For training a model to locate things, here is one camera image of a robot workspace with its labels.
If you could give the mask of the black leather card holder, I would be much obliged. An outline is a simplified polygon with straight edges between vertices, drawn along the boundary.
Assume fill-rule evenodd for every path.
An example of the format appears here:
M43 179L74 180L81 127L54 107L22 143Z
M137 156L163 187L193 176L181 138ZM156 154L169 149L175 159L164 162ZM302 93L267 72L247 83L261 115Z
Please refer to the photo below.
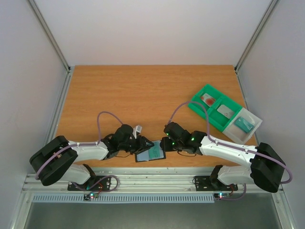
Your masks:
M153 143L154 146L152 148L135 155L136 163L166 159L166 154L160 146L161 140L153 141Z

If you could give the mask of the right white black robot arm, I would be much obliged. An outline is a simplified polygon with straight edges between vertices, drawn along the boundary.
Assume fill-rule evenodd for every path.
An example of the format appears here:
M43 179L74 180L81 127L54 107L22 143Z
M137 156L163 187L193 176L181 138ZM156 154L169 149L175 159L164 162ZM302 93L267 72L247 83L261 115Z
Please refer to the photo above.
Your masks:
M165 152L187 152L190 155L214 156L237 164L236 167L218 165L214 168L210 183L215 189L233 183L255 184L260 189L276 193L281 184L285 163L274 149L266 144L245 146L220 141L201 131L189 133L179 124L165 125L166 137L161 148Z

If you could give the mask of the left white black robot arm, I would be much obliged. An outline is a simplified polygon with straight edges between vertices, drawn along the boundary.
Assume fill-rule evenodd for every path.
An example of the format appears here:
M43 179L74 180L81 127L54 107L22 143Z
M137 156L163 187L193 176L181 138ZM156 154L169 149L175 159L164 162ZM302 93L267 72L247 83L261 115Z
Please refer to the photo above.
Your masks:
M151 149L154 143L140 134L141 129L122 124L115 133L88 143L68 141L60 135L32 155L29 163L44 186L63 180L80 190L91 190L99 183L98 177L89 165L76 163L111 159L120 151L138 155Z

